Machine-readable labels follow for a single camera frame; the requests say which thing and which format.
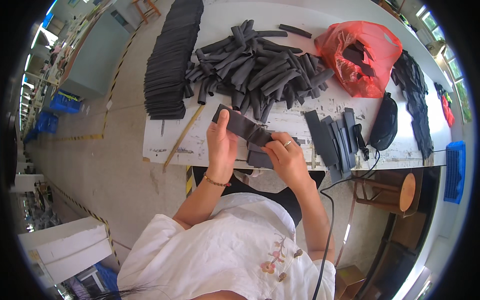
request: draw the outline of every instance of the wooden stool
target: wooden stool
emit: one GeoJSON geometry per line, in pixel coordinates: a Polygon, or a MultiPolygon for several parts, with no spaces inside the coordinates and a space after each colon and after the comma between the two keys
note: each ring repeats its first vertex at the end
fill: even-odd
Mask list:
{"type": "Polygon", "coordinates": [[[362,185],[364,198],[359,198],[356,194],[354,196],[356,197],[357,203],[373,205],[391,213],[403,215],[412,204],[413,197],[415,196],[415,175],[413,175],[413,173],[408,173],[405,177],[398,178],[398,176],[402,175],[388,171],[384,173],[384,176],[387,174],[392,177],[392,182],[398,182],[398,179],[400,179],[400,184],[395,185],[383,183],[385,177],[382,178],[383,182],[364,178],[354,179],[355,182],[362,185]],[[375,194],[371,199],[368,199],[367,197],[365,184],[370,185],[375,194]]]}
{"type": "MultiPolygon", "coordinates": [[[[144,15],[144,13],[142,12],[142,10],[140,9],[140,7],[138,6],[138,1],[140,0],[133,0],[132,3],[135,5],[135,7],[137,8],[138,12],[140,13],[140,15],[142,16],[143,20],[145,21],[145,24],[148,24],[148,21],[147,21],[147,17],[144,15]]],[[[152,7],[152,9],[159,15],[161,16],[162,14],[160,13],[160,11],[156,8],[156,6],[152,3],[151,0],[146,0],[148,5],[150,5],[152,7]]]]}

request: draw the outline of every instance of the electrical cable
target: electrical cable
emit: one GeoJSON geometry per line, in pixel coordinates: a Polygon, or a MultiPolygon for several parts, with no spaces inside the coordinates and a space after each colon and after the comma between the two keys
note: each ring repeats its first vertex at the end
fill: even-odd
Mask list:
{"type": "Polygon", "coordinates": [[[375,153],[375,156],[377,156],[377,160],[375,161],[375,164],[373,165],[373,167],[371,167],[365,174],[363,174],[362,176],[358,176],[358,177],[355,177],[352,175],[351,178],[348,178],[348,179],[345,179],[345,180],[341,180],[339,182],[336,182],[334,184],[332,184],[331,186],[327,187],[327,188],[324,188],[324,189],[321,189],[320,190],[320,194],[324,195],[325,197],[327,197],[328,199],[330,199],[330,202],[332,203],[332,221],[330,221],[330,231],[328,232],[328,237],[327,237],[327,244],[325,246],[325,253],[324,253],[324,258],[322,260],[322,265],[320,266],[320,274],[318,275],[318,281],[317,281],[317,287],[315,288],[315,293],[313,294],[313,298],[312,300],[315,300],[317,298],[317,294],[318,294],[318,289],[320,288],[320,284],[322,283],[322,275],[324,273],[324,266],[325,266],[325,260],[327,258],[327,252],[328,252],[328,246],[330,245],[330,237],[332,236],[332,230],[333,230],[333,220],[334,220],[334,203],[333,203],[333,199],[332,197],[330,197],[329,195],[325,194],[324,191],[326,190],[329,190],[331,188],[333,188],[334,186],[336,186],[337,184],[340,184],[342,182],[346,182],[346,181],[349,181],[349,180],[353,180],[353,179],[358,179],[358,178],[363,178],[365,177],[368,173],[370,173],[374,168],[375,166],[377,165],[378,161],[380,160],[380,152],[377,150],[377,152],[375,153]]]}

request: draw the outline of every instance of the white blouse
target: white blouse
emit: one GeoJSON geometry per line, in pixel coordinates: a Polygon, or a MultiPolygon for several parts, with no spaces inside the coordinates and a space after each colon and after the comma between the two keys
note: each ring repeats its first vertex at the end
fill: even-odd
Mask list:
{"type": "MultiPolygon", "coordinates": [[[[220,290],[248,300],[311,300],[322,260],[295,243],[295,227],[276,202],[251,193],[220,198],[212,218],[185,230],[155,215],[118,275],[124,299],[188,300],[220,290]]],[[[317,299],[332,300],[335,267],[325,262],[317,299]]]]}

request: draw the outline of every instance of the hand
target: hand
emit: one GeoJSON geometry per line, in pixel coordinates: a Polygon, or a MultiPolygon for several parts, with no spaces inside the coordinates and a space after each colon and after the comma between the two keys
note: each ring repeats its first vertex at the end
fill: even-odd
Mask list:
{"type": "Polygon", "coordinates": [[[286,132],[272,133],[271,142],[268,142],[262,150],[272,160],[273,168],[288,187],[298,194],[310,187],[315,187],[315,181],[310,177],[307,163],[303,157],[303,151],[292,137],[286,132]]]}
{"type": "Polygon", "coordinates": [[[217,124],[211,123],[207,129],[208,160],[207,177],[218,183],[227,183],[233,174],[233,164],[237,158],[238,136],[227,130],[230,114],[220,111],[217,124]]]}

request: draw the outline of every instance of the white work table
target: white work table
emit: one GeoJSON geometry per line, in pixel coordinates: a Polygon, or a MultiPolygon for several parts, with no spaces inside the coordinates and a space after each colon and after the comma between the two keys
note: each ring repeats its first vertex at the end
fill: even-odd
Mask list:
{"type": "MultiPolygon", "coordinates": [[[[288,37],[269,37],[268,39],[281,45],[301,48],[305,52],[313,54],[317,53],[313,43],[314,38],[323,33],[329,25],[344,21],[316,10],[285,4],[229,2],[205,5],[195,49],[231,35],[230,28],[241,24],[245,19],[255,20],[253,26],[255,30],[277,30],[279,24],[288,24],[311,32],[312,39],[292,33],[289,33],[288,37]]],[[[197,62],[195,56],[192,57],[192,61],[197,62]]],[[[450,129],[445,121],[442,104],[438,99],[433,81],[425,73],[424,75],[429,90],[426,102],[430,134],[434,149],[442,150],[451,142],[450,129]]],[[[336,78],[327,80],[327,84],[329,88],[322,92],[318,99],[305,98],[303,106],[296,102],[292,109],[287,110],[285,102],[275,103],[264,127],[266,130],[285,131],[291,136],[297,137],[301,143],[308,167],[315,170],[326,170],[326,167],[322,159],[312,151],[310,131],[302,114],[310,110],[316,110],[320,120],[328,115],[333,120],[338,120],[342,117],[344,108],[352,108],[356,123],[362,125],[362,136],[365,141],[368,141],[382,101],[381,99],[352,98],[336,78]]],[[[184,100],[187,111],[182,120],[150,120],[147,117],[143,146],[143,156],[145,158],[157,163],[166,161],[181,132],[199,107],[197,104],[199,87],[200,83],[197,83],[194,87],[195,96],[184,100]]],[[[386,91],[392,94],[392,99],[398,105],[398,132],[389,148],[380,152],[380,160],[376,168],[422,167],[424,165],[423,159],[410,124],[412,117],[406,110],[407,101],[391,79],[386,91]]],[[[171,164],[208,166],[208,147],[205,133],[220,103],[230,105],[231,99],[218,93],[212,97],[207,97],[204,110],[183,139],[177,153],[170,162],[171,164]]],[[[253,120],[251,108],[246,116],[253,120]]],[[[370,160],[365,161],[361,151],[359,151],[356,155],[354,169],[370,169],[375,163],[373,157],[375,150],[370,146],[368,147],[371,153],[370,160]]],[[[246,142],[240,138],[235,163],[236,168],[252,168],[246,163],[247,153],[246,142]]],[[[432,158],[433,161],[429,165],[438,166],[446,163],[444,152],[433,153],[432,158]]]]}

